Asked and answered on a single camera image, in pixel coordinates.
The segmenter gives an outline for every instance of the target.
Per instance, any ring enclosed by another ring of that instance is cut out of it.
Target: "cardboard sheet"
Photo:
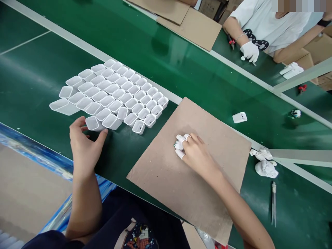
[[[211,51],[221,30],[219,23],[193,8],[189,8],[180,26],[162,17],[158,17],[157,22],[208,51]]]
[[[214,190],[175,153],[177,134],[198,134],[240,192],[251,143],[184,98],[129,172],[127,179],[223,245],[232,221]]]
[[[152,13],[180,25],[187,14],[189,5],[177,0],[128,0]]]

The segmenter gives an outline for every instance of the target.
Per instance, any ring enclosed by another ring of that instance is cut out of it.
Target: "square plastic container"
[[[158,119],[159,116],[163,113],[163,108],[160,105],[156,105],[151,110],[151,113],[156,116],[156,119]]]
[[[166,98],[165,96],[161,97],[160,100],[158,100],[158,105],[160,105],[163,109],[166,108],[167,104],[168,104],[168,98]]]
[[[104,121],[108,115],[112,114],[112,112],[105,108],[103,110],[101,110],[97,115],[96,115],[96,119],[99,120],[100,122]]]
[[[118,114],[119,112],[119,108],[123,107],[123,103],[120,100],[116,100],[114,101],[112,104],[110,104],[110,106],[108,107],[108,109],[110,109],[111,112],[113,112],[115,115]]]
[[[112,104],[115,101],[115,98],[113,98],[110,95],[107,95],[105,98],[103,98],[99,103],[101,104],[102,107],[108,108],[110,104]]]
[[[95,75],[101,75],[102,72],[104,72],[106,67],[103,64],[95,65],[91,68],[92,72],[94,72]]]
[[[54,101],[49,104],[49,107],[52,111],[57,111],[68,116],[77,113],[80,110],[75,105],[69,103],[67,99],[59,99]]]
[[[108,115],[107,118],[103,121],[102,125],[111,130],[116,130],[122,124],[115,115]]]
[[[77,92],[78,92],[78,90],[74,89],[72,86],[63,86],[59,93],[59,97],[62,99],[69,99],[71,96],[73,96]]]
[[[126,93],[125,95],[123,95],[121,98],[119,98],[119,100],[125,104],[127,103],[130,99],[132,99],[132,95],[130,93]]]
[[[139,114],[139,112],[144,108],[144,105],[142,103],[137,103],[133,109],[131,110],[135,114]]]
[[[133,128],[135,121],[138,119],[137,115],[135,113],[130,113],[125,119],[124,123],[126,125],[129,125],[131,128]]]
[[[134,106],[136,106],[137,103],[138,103],[138,100],[135,98],[132,98],[132,99],[128,100],[128,102],[126,102],[124,106],[127,107],[129,111],[132,111],[132,109],[134,108]]]
[[[84,82],[85,81],[81,77],[75,75],[74,77],[66,80],[66,85],[72,86],[73,88],[77,89],[80,85],[83,85]]]
[[[100,91],[99,93],[96,93],[95,95],[93,95],[92,100],[95,102],[100,102],[106,96],[108,96],[108,94],[106,92]]]
[[[96,75],[91,69],[85,69],[84,71],[79,73],[79,77],[81,77],[85,82],[89,82],[90,80],[95,78]]]
[[[138,135],[142,135],[145,129],[144,121],[136,120],[134,126],[132,127],[132,131],[137,133]]]
[[[123,122],[125,118],[129,115],[130,111],[126,107],[120,107],[118,111],[117,118]]]

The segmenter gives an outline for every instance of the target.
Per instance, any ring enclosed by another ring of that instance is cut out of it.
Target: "gloved hand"
[[[257,61],[259,56],[259,49],[251,41],[243,44],[240,50],[246,59],[250,59],[249,62],[255,63]]]

